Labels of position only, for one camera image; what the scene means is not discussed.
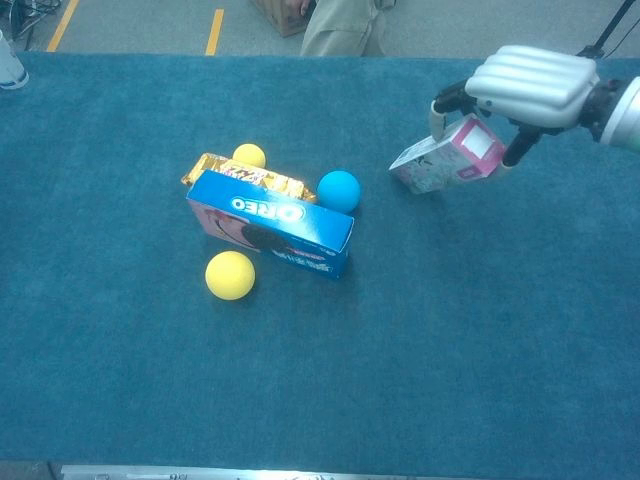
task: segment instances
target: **cardboard box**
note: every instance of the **cardboard box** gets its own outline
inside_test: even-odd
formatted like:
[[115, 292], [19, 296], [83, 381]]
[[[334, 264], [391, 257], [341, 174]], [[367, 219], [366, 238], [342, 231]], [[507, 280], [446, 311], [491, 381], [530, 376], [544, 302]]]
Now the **cardboard box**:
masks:
[[489, 127], [469, 114], [449, 125], [441, 141], [428, 137], [407, 148], [389, 171], [413, 193], [425, 193], [488, 177], [505, 151]]
[[283, 37], [288, 37], [295, 33], [304, 31], [311, 18], [315, 5], [311, 2], [309, 11], [304, 17], [300, 16], [300, 12], [287, 6], [286, 0], [253, 0], [253, 3], [265, 14], [271, 24], [280, 32]]
[[332, 278], [344, 269], [352, 217], [211, 170], [187, 200], [210, 235]]

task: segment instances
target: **oreo box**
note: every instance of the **oreo box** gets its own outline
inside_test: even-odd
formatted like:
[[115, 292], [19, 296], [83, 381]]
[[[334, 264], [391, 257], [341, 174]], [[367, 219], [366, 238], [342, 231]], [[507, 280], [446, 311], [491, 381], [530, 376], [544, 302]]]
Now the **oreo box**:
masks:
[[187, 200], [210, 235], [332, 278], [344, 269], [352, 217], [212, 170]]

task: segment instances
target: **black pole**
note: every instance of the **black pole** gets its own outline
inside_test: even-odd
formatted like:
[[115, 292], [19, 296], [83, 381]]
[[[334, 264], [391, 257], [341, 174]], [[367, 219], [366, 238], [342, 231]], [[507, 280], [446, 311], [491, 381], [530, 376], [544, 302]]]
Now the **black pole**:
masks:
[[620, 20], [622, 20], [622, 17], [624, 17], [624, 15], [627, 13], [627, 10], [631, 8], [631, 5], [633, 5], [635, 1], [636, 0], [625, 0], [622, 6], [618, 9], [616, 14], [609, 22], [609, 25], [607, 25], [607, 28], [605, 28], [604, 32], [602, 32], [602, 35], [600, 35], [598, 41], [594, 45], [587, 45], [586, 47], [584, 47], [584, 49], [580, 53], [578, 53], [578, 56], [587, 58], [602, 58], [604, 55], [602, 46], [611, 35], [611, 32], [613, 32], [618, 26]]

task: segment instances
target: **snack package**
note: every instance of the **snack package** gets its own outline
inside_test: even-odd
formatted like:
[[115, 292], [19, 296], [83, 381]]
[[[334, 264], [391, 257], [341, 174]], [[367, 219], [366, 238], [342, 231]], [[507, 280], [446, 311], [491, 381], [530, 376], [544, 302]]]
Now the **snack package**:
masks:
[[306, 188], [300, 180], [212, 153], [203, 154], [191, 171], [182, 177], [182, 183], [192, 186], [206, 170], [213, 170], [292, 198], [316, 203], [316, 195]]
[[205, 170], [187, 193], [204, 231], [331, 278], [349, 255], [353, 217]]

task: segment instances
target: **person's leg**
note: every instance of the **person's leg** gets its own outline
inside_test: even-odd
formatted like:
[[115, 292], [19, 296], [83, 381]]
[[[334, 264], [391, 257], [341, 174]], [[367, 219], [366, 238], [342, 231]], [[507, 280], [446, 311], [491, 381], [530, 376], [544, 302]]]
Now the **person's leg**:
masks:
[[[301, 55], [381, 54], [377, 0], [318, 0], [302, 42]], [[372, 33], [374, 43], [368, 46]]]

